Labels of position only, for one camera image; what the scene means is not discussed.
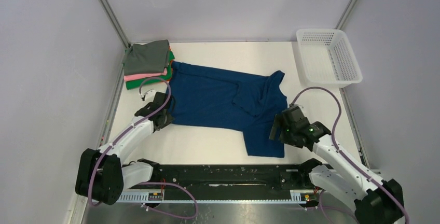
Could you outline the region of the blue t-shirt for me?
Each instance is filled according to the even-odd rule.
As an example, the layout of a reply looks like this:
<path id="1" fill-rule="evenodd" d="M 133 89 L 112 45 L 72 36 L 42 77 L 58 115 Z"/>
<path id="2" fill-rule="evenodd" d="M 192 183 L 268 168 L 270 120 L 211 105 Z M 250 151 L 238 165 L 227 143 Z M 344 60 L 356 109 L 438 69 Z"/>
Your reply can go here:
<path id="1" fill-rule="evenodd" d="M 284 145 L 269 138 L 276 114 L 287 108 L 282 71 L 262 76 L 182 62 L 172 69 L 174 124 L 239 131 L 249 156 L 285 156 Z"/>

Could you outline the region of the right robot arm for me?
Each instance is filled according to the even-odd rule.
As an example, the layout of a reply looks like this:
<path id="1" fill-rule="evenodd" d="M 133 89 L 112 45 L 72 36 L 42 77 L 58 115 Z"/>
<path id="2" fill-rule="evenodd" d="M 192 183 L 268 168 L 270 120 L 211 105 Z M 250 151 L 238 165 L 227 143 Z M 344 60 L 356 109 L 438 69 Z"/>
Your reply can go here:
<path id="1" fill-rule="evenodd" d="M 385 181 L 354 160 L 325 125 L 310 123 L 299 106 L 292 105 L 275 116 L 269 138 L 307 148 L 324 159 L 331 169 L 317 159 L 299 166 L 299 185 L 306 189 L 316 186 L 330 193 L 354 212 L 359 223 L 395 223 L 401 218 L 408 221 L 400 184 L 394 179 Z"/>

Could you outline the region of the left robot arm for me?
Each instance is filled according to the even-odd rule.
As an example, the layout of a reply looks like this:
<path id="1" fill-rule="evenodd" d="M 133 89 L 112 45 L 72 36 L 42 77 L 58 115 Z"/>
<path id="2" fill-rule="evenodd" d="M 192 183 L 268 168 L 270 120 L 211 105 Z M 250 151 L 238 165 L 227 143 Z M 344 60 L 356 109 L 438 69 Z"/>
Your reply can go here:
<path id="1" fill-rule="evenodd" d="M 148 188 L 160 184 L 161 175 L 149 162 L 125 164 L 127 157 L 148 136 L 170 125 L 176 100 L 169 93 L 151 90 L 152 101 L 135 112 L 129 124 L 115 138 L 98 149 L 86 149 L 80 157 L 75 184 L 77 195 L 91 205 L 112 205 L 125 189 L 143 183 Z"/>

